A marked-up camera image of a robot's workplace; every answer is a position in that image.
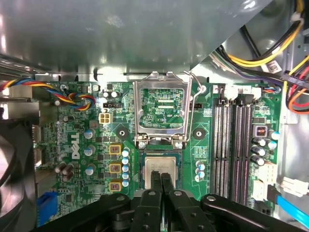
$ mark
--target white connector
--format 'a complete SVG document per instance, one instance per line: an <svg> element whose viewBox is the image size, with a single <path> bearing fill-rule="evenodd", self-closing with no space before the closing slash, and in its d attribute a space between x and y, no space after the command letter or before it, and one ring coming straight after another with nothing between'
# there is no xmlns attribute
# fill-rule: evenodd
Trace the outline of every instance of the white connector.
<svg viewBox="0 0 309 232"><path fill-rule="evenodd" d="M297 197L302 197L308 193L309 183L284 177L281 187L283 188L283 191L287 193L293 194Z"/></svg>
<svg viewBox="0 0 309 232"><path fill-rule="evenodd" d="M263 201L265 198L265 184L260 180L253 181L252 198L256 201Z"/></svg>
<svg viewBox="0 0 309 232"><path fill-rule="evenodd" d="M266 185L273 185L277 181L278 167L276 164L266 161L265 164L258 169L258 178Z"/></svg>

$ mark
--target motherboard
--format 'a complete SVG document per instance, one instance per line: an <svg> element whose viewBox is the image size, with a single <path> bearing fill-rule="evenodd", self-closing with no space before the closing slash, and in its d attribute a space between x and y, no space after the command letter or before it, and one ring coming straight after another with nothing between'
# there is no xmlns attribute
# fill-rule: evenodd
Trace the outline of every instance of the motherboard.
<svg viewBox="0 0 309 232"><path fill-rule="evenodd" d="M50 220L102 194L132 198L151 188L151 171L169 173L197 200L215 193L271 214L264 195L276 180L280 92L264 93L266 84L153 81L50 83L96 99L86 111L57 103L57 121L33 128L36 170L48 173L57 193Z"/></svg>

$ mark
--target black ram slot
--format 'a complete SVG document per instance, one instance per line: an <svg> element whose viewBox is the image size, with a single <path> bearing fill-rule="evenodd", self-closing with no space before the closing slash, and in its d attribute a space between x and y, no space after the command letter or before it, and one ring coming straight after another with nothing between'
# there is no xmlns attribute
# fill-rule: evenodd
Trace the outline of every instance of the black ram slot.
<svg viewBox="0 0 309 232"><path fill-rule="evenodd" d="M228 197L231 122L232 107L215 106L211 192L223 197Z"/></svg>
<svg viewBox="0 0 309 232"><path fill-rule="evenodd" d="M247 205L252 107L235 106L229 198Z"/></svg>

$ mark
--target black fan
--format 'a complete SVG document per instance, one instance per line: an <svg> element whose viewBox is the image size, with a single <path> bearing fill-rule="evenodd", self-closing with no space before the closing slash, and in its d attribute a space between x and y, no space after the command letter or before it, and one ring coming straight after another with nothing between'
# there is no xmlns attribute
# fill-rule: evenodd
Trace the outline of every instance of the black fan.
<svg viewBox="0 0 309 232"><path fill-rule="evenodd" d="M28 232L36 223L32 125L0 120L0 231Z"/></svg>

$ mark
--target electrolytic capacitor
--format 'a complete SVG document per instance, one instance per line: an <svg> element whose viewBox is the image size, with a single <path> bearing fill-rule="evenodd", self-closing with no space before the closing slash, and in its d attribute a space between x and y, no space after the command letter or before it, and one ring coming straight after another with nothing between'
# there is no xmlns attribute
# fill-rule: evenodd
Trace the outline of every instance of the electrolytic capacitor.
<svg viewBox="0 0 309 232"><path fill-rule="evenodd" d="M109 93L109 92L104 92L104 93L103 93L103 97L109 98L109 97L110 97L110 93Z"/></svg>
<svg viewBox="0 0 309 232"><path fill-rule="evenodd" d="M124 165L124 166L122 167L122 171L123 171L124 173L128 172L128 171L129 171L129 166Z"/></svg>
<svg viewBox="0 0 309 232"><path fill-rule="evenodd" d="M93 173L95 172L95 165L94 164L89 164L88 167L85 169L85 173L86 175L93 175Z"/></svg>
<svg viewBox="0 0 309 232"><path fill-rule="evenodd" d="M263 148L258 147L258 146L251 147L251 151L262 157L266 155L266 151Z"/></svg>
<svg viewBox="0 0 309 232"><path fill-rule="evenodd" d="M205 173L203 171L199 170L198 168L195 170L195 173L198 175L199 178L205 177Z"/></svg>
<svg viewBox="0 0 309 232"><path fill-rule="evenodd" d="M250 159L252 162L256 163L259 166L263 166L265 164L265 160L262 157L257 156L257 155L251 156Z"/></svg>
<svg viewBox="0 0 309 232"><path fill-rule="evenodd" d="M119 97L119 92L113 91L113 92L111 93L111 97L112 97L112 98L118 98L118 97Z"/></svg>
<svg viewBox="0 0 309 232"><path fill-rule="evenodd" d="M68 182L69 180L71 180L71 178L74 176L74 172L70 172L70 173L68 173L67 175L64 175L63 176L63 181L64 182Z"/></svg>
<svg viewBox="0 0 309 232"><path fill-rule="evenodd" d="M128 187L128 186L129 186L129 181L128 181L128 180L124 180L124 181L122 182L122 186L123 186L123 187Z"/></svg>
<svg viewBox="0 0 309 232"><path fill-rule="evenodd" d="M95 153L96 148L93 145L89 145L84 149L84 154L86 156L91 156L93 153Z"/></svg>
<svg viewBox="0 0 309 232"><path fill-rule="evenodd" d="M252 143L258 146L265 146L266 145L266 140L263 138L253 138Z"/></svg>
<svg viewBox="0 0 309 232"><path fill-rule="evenodd" d="M280 139L280 134L278 131L274 130L269 130L268 131L268 137L272 140L279 140Z"/></svg>
<svg viewBox="0 0 309 232"><path fill-rule="evenodd" d="M69 163L69 164L62 170L62 174L68 175L70 172L72 172L73 168L74 168L73 164Z"/></svg>
<svg viewBox="0 0 309 232"><path fill-rule="evenodd" d="M121 162L122 162L123 165L127 165L129 163L129 159L127 157L125 157L121 160Z"/></svg>
<svg viewBox="0 0 309 232"><path fill-rule="evenodd" d="M275 150L277 147L277 143L275 141L268 140L267 146L270 150Z"/></svg>
<svg viewBox="0 0 309 232"><path fill-rule="evenodd" d="M124 150L121 152L121 155L122 155L123 157L128 157L129 154L130 154L130 149L127 148L127 147L125 147Z"/></svg>
<svg viewBox="0 0 309 232"><path fill-rule="evenodd" d="M129 179L129 174L128 174L128 173L123 173L123 174L122 174L122 178L123 178L124 180L128 180L128 179Z"/></svg>
<svg viewBox="0 0 309 232"><path fill-rule="evenodd" d="M55 172L56 173L60 173L62 172L62 170L67 166L67 164L65 162L61 162L60 164L58 164L56 167L55 167Z"/></svg>
<svg viewBox="0 0 309 232"><path fill-rule="evenodd" d="M94 129L88 129L84 132L84 137L86 139L91 139L95 135L95 130Z"/></svg>
<svg viewBox="0 0 309 232"><path fill-rule="evenodd" d="M197 161L197 162L195 163L195 166L196 166L200 171L205 170L205 164L204 164L202 161Z"/></svg>

